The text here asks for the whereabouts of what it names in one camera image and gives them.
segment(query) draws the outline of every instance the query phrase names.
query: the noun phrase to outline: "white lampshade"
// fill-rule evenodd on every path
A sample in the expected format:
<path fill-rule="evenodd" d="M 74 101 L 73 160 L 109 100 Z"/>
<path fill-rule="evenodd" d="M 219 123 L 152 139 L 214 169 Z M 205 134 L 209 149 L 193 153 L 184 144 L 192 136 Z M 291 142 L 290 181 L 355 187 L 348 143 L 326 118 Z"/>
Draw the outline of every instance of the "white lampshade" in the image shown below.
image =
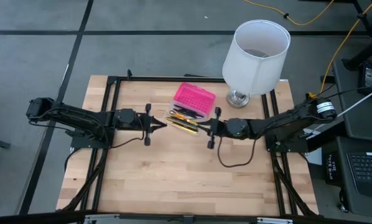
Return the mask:
<path fill-rule="evenodd" d="M 275 22 L 248 21 L 233 36 L 223 64 L 223 78 L 232 90 L 261 95 L 276 87 L 291 37 Z"/>

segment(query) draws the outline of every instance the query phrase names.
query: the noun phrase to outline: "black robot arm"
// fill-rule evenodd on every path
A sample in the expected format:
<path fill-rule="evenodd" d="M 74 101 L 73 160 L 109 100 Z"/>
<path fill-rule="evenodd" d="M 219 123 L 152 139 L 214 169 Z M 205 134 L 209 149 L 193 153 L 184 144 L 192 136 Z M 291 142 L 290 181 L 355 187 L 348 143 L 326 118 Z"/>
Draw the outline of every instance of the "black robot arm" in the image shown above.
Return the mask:
<path fill-rule="evenodd" d="M 330 100 L 310 99 L 296 105 L 293 109 L 268 119 L 231 118 L 220 121 L 221 109 L 215 108 L 216 118 L 200 125 L 210 125 L 207 134 L 211 136 L 208 148 L 214 148 L 214 137 L 232 139 L 258 139 L 265 134 L 273 134 L 277 141 L 295 137 L 311 124 L 330 123 L 337 114 Z"/>
<path fill-rule="evenodd" d="M 148 146 L 149 134 L 166 126 L 149 115 L 150 109 L 151 105 L 147 104 L 145 113 L 137 113 L 129 108 L 93 112 L 57 103 L 51 98 L 36 98 L 30 101 L 26 115 L 30 124 L 55 121 L 75 128 L 74 131 L 67 130 L 66 133 L 73 137 L 73 141 L 77 140 L 76 147 L 111 147 L 115 129 L 144 131 L 144 144 Z"/>

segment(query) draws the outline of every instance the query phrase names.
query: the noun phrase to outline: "silver lamp base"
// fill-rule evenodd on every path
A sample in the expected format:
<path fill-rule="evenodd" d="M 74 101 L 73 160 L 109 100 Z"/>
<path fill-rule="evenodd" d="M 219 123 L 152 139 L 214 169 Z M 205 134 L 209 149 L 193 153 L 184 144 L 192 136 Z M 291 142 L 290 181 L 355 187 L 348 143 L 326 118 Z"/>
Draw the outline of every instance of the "silver lamp base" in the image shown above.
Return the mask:
<path fill-rule="evenodd" d="M 226 102 L 233 108 L 243 108 L 247 105 L 249 96 L 237 92 L 236 90 L 229 90 L 226 95 Z"/>

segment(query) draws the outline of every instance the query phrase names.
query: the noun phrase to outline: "yellow cable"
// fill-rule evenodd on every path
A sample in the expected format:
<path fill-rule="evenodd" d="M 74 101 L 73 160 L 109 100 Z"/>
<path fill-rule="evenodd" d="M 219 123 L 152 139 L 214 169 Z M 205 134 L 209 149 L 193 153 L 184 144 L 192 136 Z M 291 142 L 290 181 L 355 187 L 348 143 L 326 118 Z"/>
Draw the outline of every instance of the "yellow cable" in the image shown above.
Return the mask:
<path fill-rule="evenodd" d="M 250 4 L 253 4 L 255 6 L 259 6 L 259 7 L 264 7 L 266 9 L 272 9 L 272 10 L 275 10 L 276 12 L 282 14 L 282 15 L 285 15 L 284 12 L 282 12 L 280 9 L 276 9 L 275 7 L 270 7 L 270 6 L 265 6 L 265 5 L 262 5 L 262 4 L 258 4 L 258 3 L 255 3 L 255 2 L 251 2 L 251 1 L 248 1 L 248 0 L 243 0 L 244 2 L 248 2 Z M 313 18 L 311 21 L 309 22 L 306 22 L 304 24 L 300 24 L 296 21 L 293 21 L 289 16 L 287 16 L 287 19 L 290 20 L 293 24 L 295 25 L 298 25 L 298 26 L 306 26 L 308 24 L 311 24 L 313 23 L 316 19 L 318 19 L 330 6 L 331 4 L 333 4 L 334 0 L 331 0 L 331 2 L 327 5 L 327 7 L 325 9 L 323 9 L 323 11 L 321 13 L 319 13 L 315 18 Z"/>
<path fill-rule="evenodd" d="M 372 3 L 367 7 L 367 9 L 363 12 L 363 14 L 366 14 L 367 11 L 368 11 L 371 7 L 372 7 Z M 339 52 L 340 49 L 342 48 L 343 44 L 346 42 L 346 40 L 348 40 L 348 38 L 349 38 L 350 34 L 352 33 L 353 29 L 355 29 L 355 27 L 359 24 L 359 22 L 360 22 L 360 19 L 358 19 L 358 20 L 355 22 L 355 24 L 352 26 L 352 28 L 349 30 L 348 35 L 346 35 L 345 39 L 342 41 L 342 43 L 340 44 L 340 46 L 338 47 L 338 49 L 335 51 L 335 53 L 334 53 L 334 55 L 333 55 L 333 58 L 331 58 L 331 61 L 330 61 L 329 65 L 328 65 L 328 67 L 327 67 L 327 70 L 326 70 L 325 75 L 324 75 L 324 78 L 323 78 L 323 83 L 322 83 L 322 88 L 320 89 L 320 93 L 323 92 L 325 79 L 326 79 L 326 77 L 327 77 L 327 75 L 328 75 L 328 72 L 330 71 L 331 65 L 333 64 L 335 57 L 338 55 L 338 52 Z"/>

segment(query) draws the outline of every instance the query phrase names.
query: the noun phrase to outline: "keyboard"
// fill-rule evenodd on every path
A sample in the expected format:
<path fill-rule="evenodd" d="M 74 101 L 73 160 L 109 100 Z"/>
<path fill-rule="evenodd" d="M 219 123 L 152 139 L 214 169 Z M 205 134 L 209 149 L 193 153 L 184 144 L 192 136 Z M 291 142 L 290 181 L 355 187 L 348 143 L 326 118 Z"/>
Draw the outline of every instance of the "keyboard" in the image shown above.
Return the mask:
<path fill-rule="evenodd" d="M 372 182 L 372 152 L 349 152 L 355 182 Z"/>

